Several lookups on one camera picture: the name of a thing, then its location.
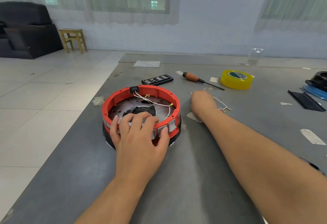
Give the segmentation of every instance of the blue plastic object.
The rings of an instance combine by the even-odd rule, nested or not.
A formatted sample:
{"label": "blue plastic object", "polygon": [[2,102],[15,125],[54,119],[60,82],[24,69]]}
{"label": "blue plastic object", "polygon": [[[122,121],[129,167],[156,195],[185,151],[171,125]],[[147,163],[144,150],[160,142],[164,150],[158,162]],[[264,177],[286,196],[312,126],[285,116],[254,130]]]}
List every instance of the blue plastic object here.
{"label": "blue plastic object", "polygon": [[322,90],[317,89],[314,86],[306,85],[306,84],[303,85],[303,88],[309,93],[311,93],[312,95],[315,95],[316,97],[327,101],[327,92],[324,92]]}

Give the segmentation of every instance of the stool leg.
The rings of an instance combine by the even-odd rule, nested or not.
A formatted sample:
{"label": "stool leg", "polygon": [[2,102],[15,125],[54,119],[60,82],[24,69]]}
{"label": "stool leg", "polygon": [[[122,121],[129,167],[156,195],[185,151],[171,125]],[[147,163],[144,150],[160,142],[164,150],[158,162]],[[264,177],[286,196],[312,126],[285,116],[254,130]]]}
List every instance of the stool leg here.
{"label": "stool leg", "polygon": [[73,41],[69,40],[70,46],[72,47],[72,50],[74,51]]}
{"label": "stool leg", "polygon": [[67,46],[67,42],[66,42],[66,38],[65,38],[65,34],[63,32],[60,32],[61,35],[61,39],[63,40],[63,46],[66,48],[67,53],[69,54],[69,48]]}
{"label": "stool leg", "polygon": [[83,44],[84,44],[85,51],[87,51],[87,46],[86,46],[86,42],[85,42],[83,31],[81,31],[81,37],[82,37],[82,41],[83,41]]}
{"label": "stool leg", "polygon": [[78,45],[79,45],[79,48],[80,48],[81,54],[84,54],[84,52],[83,52],[83,48],[82,48],[82,45],[81,45],[81,41],[80,41],[80,39],[79,39],[79,35],[76,34],[76,36],[77,36],[76,40],[77,40],[77,43],[78,43]]}

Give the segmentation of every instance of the fist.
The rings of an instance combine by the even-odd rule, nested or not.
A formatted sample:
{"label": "fist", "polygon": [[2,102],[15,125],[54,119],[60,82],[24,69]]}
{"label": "fist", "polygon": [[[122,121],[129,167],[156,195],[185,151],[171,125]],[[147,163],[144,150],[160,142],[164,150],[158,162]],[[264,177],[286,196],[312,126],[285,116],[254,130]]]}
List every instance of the fist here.
{"label": "fist", "polygon": [[218,107],[212,95],[206,91],[193,92],[191,109],[197,117],[202,119],[202,116],[205,115],[208,111],[212,111],[217,108]]}

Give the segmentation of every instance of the black leather sofa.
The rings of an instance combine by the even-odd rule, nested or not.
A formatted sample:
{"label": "black leather sofa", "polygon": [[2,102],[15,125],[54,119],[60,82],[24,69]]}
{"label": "black leather sofa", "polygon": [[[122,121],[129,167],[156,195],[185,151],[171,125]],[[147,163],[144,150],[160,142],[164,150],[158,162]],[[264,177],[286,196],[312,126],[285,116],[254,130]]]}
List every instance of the black leather sofa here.
{"label": "black leather sofa", "polygon": [[35,59],[63,49],[45,5],[0,2],[0,57]]}

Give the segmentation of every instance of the white tile floor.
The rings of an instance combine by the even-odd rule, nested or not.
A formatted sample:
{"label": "white tile floor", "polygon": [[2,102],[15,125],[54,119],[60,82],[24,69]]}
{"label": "white tile floor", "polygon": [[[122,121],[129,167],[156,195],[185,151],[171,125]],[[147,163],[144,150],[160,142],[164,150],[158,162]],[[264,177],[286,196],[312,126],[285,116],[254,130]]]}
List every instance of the white tile floor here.
{"label": "white tile floor", "polygon": [[61,50],[35,60],[0,58],[0,220],[123,55]]}

